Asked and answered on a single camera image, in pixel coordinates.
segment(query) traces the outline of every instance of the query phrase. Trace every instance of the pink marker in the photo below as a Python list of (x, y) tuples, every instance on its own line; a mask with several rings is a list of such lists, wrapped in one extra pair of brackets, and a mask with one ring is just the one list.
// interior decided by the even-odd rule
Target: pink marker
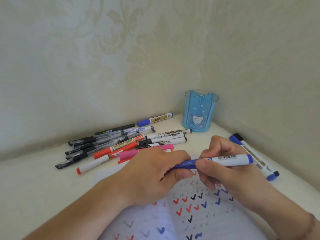
[[(173, 144), (167, 144), (167, 145), (158, 145), (158, 146), (154, 146), (154, 147), (160, 148), (161, 150), (167, 150), (167, 149), (173, 149), (174, 145)], [(135, 155), (138, 154), (139, 151), (141, 151), (143, 149), (145, 149), (145, 148), (138, 149), (138, 150), (133, 149), (133, 150), (130, 150), (130, 151), (120, 152), (119, 153), (120, 161), (134, 157)]]

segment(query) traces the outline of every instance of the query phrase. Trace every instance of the white paper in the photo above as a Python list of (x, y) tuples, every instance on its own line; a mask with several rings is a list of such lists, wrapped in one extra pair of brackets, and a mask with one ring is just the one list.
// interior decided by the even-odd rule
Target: white paper
[[(94, 183), (126, 165), (98, 172)], [(198, 173), (179, 181), (166, 198), (122, 211), (99, 240), (267, 240), (246, 209), (222, 185), (210, 192)]]

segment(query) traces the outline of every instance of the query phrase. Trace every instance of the wallpaper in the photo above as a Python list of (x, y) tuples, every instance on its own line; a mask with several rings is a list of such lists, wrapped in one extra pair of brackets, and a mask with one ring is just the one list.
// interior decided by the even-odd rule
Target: wallpaper
[(320, 190), (320, 0), (215, 0), (202, 86), (214, 121)]
[(0, 0), (0, 155), (182, 112), (213, 0)]

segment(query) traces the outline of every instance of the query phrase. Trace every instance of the cartoon character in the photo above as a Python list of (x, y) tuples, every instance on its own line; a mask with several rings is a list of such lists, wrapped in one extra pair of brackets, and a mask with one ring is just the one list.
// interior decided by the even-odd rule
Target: cartoon character
[(203, 115), (198, 115), (197, 113), (192, 117), (194, 124), (198, 125), (203, 121)]

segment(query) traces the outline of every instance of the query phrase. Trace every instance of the pen holder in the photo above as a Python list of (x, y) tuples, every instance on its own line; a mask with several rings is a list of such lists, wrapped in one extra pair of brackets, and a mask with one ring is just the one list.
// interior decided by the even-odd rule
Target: pen holder
[(213, 92), (195, 89), (185, 93), (186, 101), (182, 113), (182, 125), (195, 132), (210, 128), (214, 105), (219, 97)]

